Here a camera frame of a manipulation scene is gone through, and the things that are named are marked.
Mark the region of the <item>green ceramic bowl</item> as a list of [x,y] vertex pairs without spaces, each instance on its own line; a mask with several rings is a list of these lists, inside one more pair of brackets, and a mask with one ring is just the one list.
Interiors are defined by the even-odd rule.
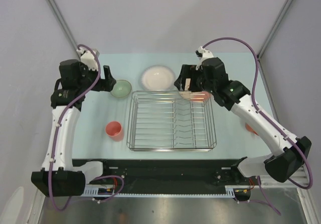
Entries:
[[124,98],[131,93],[132,86],[127,80],[117,80],[110,92],[113,97]]

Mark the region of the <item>white deep plate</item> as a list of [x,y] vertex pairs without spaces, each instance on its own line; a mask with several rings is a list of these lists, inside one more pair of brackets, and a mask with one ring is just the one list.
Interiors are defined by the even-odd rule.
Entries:
[[145,90],[170,90],[175,80],[174,72],[163,65],[148,67],[141,74],[140,83]]

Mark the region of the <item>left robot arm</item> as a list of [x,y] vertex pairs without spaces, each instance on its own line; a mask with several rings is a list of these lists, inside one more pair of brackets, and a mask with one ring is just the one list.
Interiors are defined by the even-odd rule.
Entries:
[[110,92],[116,83],[109,66],[102,67],[104,78],[98,71],[76,60],[60,63],[60,79],[51,95],[52,129],[45,159],[40,171],[33,172],[31,182],[46,197],[80,196],[86,184],[94,179],[104,184],[111,172],[101,161],[88,161],[75,167],[72,148],[82,102],[90,86],[94,91]]

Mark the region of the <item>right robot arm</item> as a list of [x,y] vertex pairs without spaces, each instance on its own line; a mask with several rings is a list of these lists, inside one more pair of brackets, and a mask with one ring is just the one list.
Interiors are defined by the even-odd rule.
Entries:
[[240,159],[232,170],[236,184],[244,184],[249,177],[268,174],[284,183],[304,164],[311,141],[306,136],[298,138],[272,119],[258,103],[252,100],[250,90],[240,81],[230,80],[224,63],[219,58],[209,58],[200,66],[182,65],[174,82],[179,91],[206,91],[215,102],[245,121],[264,141],[270,155]]

